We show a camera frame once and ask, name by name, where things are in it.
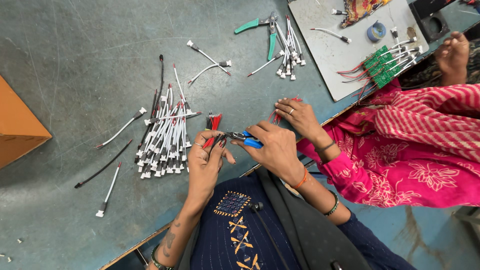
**green circuit board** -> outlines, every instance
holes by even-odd
[[[395,61],[392,61],[388,64],[385,64],[386,62],[393,60],[393,56],[391,53],[387,53],[382,57],[379,57],[383,53],[387,52],[388,48],[386,46],[381,47],[378,51],[376,51],[370,59],[365,61],[363,63],[363,68],[368,69],[368,74],[369,76],[375,75],[372,80],[377,83],[378,88],[384,87],[386,84],[391,82],[394,78],[392,78],[393,75],[397,74],[400,70],[401,67],[396,67],[390,71],[388,71],[390,68],[394,67],[396,65]]]

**woman's right hand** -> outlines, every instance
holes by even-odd
[[[321,132],[322,128],[310,104],[283,98],[275,103],[275,107],[278,115],[287,120],[300,135],[310,141]]]
[[[305,175],[305,168],[297,157],[295,133],[267,121],[260,121],[245,130],[258,138],[264,146],[257,149],[246,146],[241,140],[232,140],[231,143],[241,146],[254,161],[273,172],[290,186],[300,183]]]

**white connector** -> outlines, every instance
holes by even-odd
[[[104,211],[100,211],[100,210],[99,210],[98,213],[95,214],[95,215],[96,215],[97,217],[101,217],[101,218],[102,218],[102,217],[103,217],[103,213],[104,213]]]

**pile of cables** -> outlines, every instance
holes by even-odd
[[[220,124],[221,119],[222,119],[222,113],[213,114],[212,111],[210,110],[210,112],[207,115],[207,127],[205,128],[205,130],[218,130],[218,125]],[[208,139],[205,142],[203,148],[205,149],[211,146],[213,144],[213,141],[214,141],[214,138]]]
[[[145,120],[147,131],[139,145],[135,162],[139,165],[140,178],[150,178],[152,173],[160,177],[165,173],[181,173],[188,169],[186,149],[191,146],[187,134],[186,117],[202,112],[192,112],[183,94],[177,69],[173,70],[180,90],[180,101],[174,105],[172,84],[168,85],[167,93],[162,96],[163,86],[163,58],[162,83],[160,94],[153,104],[153,113],[150,119]]]
[[[368,92],[370,91],[372,88],[376,87],[377,84],[375,83],[373,86],[371,86],[370,88],[366,89],[367,85],[369,83],[372,83],[373,82],[373,78],[378,75],[380,72],[386,70],[386,71],[390,71],[398,66],[402,67],[401,70],[399,72],[397,72],[395,75],[393,75],[390,80],[394,79],[396,76],[398,76],[400,73],[402,73],[403,71],[405,71],[407,68],[415,65],[417,62],[415,61],[417,57],[419,57],[422,53],[423,53],[423,50],[422,50],[422,46],[418,46],[418,47],[414,47],[412,49],[409,49],[408,46],[405,46],[404,44],[407,44],[407,43],[412,43],[412,42],[415,42],[417,41],[417,38],[416,37],[413,37],[413,38],[410,38],[408,40],[404,40],[404,41],[401,41],[399,42],[398,41],[398,33],[396,31],[396,27],[392,28],[390,30],[392,32],[392,35],[396,41],[396,44],[393,45],[391,48],[388,49],[387,52],[383,53],[383,54],[380,54],[379,56],[377,56],[377,58],[379,59],[380,57],[384,56],[385,54],[392,54],[392,57],[393,59],[388,61],[388,62],[385,62],[385,63],[381,63],[381,65],[385,65],[385,64],[389,64],[391,62],[394,62],[395,65],[392,66],[391,68],[389,68],[388,70],[385,69],[385,68],[381,68],[380,70],[378,70],[375,74],[369,74],[369,70],[373,67],[376,66],[376,64],[378,64],[380,61],[376,61],[374,65],[370,66],[369,68],[365,68],[364,64],[369,61],[375,54],[372,54],[371,56],[369,56],[368,58],[366,58],[365,60],[363,60],[360,64],[358,64],[356,67],[354,67],[353,69],[351,70],[347,70],[347,71],[337,71],[337,74],[340,74],[341,76],[343,76],[344,78],[347,78],[346,81],[342,81],[342,83],[352,83],[352,82],[362,82],[362,81],[365,81],[363,87],[361,88],[360,92],[351,96],[351,97],[354,97],[354,96],[359,96],[358,99],[360,100],[361,96],[363,95],[364,92]]]
[[[287,76],[290,76],[291,81],[295,81],[297,78],[295,76],[295,66],[297,64],[304,66],[306,64],[305,57],[301,51],[299,40],[293,31],[290,17],[286,15],[287,18],[287,35],[284,36],[280,26],[275,21],[275,26],[278,31],[278,36],[280,36],[280,40],[283,44],[284,50],[281,50],[275,57],[273,57],[270,61],[266,64],[255,70],[254,72],[247,75],[247,77],[257,73],[259,70],[264,68],[266,65],[270,64],[274,60],[280,59],[283,56],[283,61],[278,71],[276,72],[280,78],[285,79]]]

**woman's left hand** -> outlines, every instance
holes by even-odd
[[[194,143],[188,153],[190,174],[187,201],[191,199],[191,202],[200,203],[204,206],[213,195],[218,172],[223,166],[222,157],[225,157],[231,164],[236,163],[232,153],[225,148],[225,142],[221,141],[211,146],[213,147],[211,153],[211,147],[203,149],[200,146],[219,133],[221,132],[216,130],[200,131],[195,137],[194,142],[199,145]]]

